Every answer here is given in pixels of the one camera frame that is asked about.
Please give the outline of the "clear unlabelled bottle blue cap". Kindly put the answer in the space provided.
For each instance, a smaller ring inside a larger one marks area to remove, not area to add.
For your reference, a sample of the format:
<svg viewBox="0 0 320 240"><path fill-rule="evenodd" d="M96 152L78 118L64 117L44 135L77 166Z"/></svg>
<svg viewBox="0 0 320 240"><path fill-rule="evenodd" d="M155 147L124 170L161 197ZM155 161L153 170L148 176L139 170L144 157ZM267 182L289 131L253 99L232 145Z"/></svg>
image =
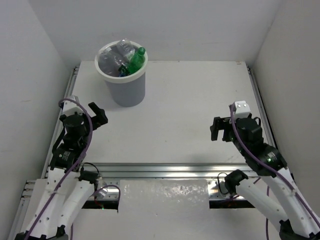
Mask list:
<svg viewBox="0 0 320 240"><path fill-rule="evenodd" d="M125 59L110 47L100 50L98 53L98 66L106 75L119 77L118 69L121 65L126 66L126 64Z"/></svg>

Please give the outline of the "clear bottle dark green label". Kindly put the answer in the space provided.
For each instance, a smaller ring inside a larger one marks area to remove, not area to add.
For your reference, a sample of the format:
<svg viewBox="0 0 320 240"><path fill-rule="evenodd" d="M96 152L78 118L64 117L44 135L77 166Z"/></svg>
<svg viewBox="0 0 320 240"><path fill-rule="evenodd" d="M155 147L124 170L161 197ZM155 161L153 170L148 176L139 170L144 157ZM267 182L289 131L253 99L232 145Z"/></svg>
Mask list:
<svg viewBox="0 0 320 240"><path fill-rule="evenodd" d="M119 67L118 71L119 71L119 77L126 77L126 76L130 75L128 68L125 65L121 65Z"/></svg>

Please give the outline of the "green plastic bottle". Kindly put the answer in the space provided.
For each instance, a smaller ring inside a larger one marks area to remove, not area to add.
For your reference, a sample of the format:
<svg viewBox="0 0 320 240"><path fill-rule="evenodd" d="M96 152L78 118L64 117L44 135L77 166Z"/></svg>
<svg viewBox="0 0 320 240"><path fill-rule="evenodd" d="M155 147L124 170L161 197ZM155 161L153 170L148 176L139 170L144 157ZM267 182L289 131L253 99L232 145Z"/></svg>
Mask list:
<svg viewBox="0 0 320 240"><path fill-rule="evenodd" d="M146 61L145 53L146 49L144 47L140 47L137 52L134 53L127 67L130 75L136 73L142 68Z"/></svg>

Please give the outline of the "clear bottle green white label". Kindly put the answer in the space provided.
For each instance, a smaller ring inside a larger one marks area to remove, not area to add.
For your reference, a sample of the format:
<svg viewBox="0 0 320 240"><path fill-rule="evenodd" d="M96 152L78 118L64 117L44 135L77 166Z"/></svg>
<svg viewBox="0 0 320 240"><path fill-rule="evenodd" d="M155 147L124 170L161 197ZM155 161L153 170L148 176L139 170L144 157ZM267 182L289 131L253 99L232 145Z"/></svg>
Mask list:
<svg viewBox="0 0 320 240"><path fill-rule="evenodd" d="M127 38L118 41L116 44L116 48L119 51L119 53L128 61L130 61L136 53L135 47Z"/></svg>

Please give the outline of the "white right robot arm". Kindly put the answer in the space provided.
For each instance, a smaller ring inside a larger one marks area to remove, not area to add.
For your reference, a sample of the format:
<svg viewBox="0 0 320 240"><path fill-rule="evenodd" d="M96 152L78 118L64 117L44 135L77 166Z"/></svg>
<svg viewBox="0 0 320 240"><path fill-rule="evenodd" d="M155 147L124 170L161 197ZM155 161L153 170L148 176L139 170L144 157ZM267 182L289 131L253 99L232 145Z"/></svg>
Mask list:
<svg viewBox="0 0 320 240"><path fill-rule="evenodd" d="M229 195L244 197L274 226L282 240L320 238L320 218L306 203L281 153L264 142L258 117L215 117L210 131L212 141L217 140L219 131L223 131L222 140L234 144L247 165L264 181L277 200L260 191L239 169L224 178Z"/></svg>

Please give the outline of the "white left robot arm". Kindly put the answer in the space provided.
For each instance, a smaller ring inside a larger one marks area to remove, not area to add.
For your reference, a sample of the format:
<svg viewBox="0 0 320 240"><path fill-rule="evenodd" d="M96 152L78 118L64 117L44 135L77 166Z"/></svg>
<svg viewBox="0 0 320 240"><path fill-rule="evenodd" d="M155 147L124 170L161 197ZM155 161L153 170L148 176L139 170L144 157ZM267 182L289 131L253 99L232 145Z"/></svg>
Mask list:
<svg viewBox="0 0 320 240"><path fill-rule="evenodd" d="M93 131L108 123L105 111L94 102L90 116L77 99L59 102L62 130L52 147L46 185L32 220L17 240L69 240L82 206L98 188L99 173L84 170L82 162Z"/></svg>

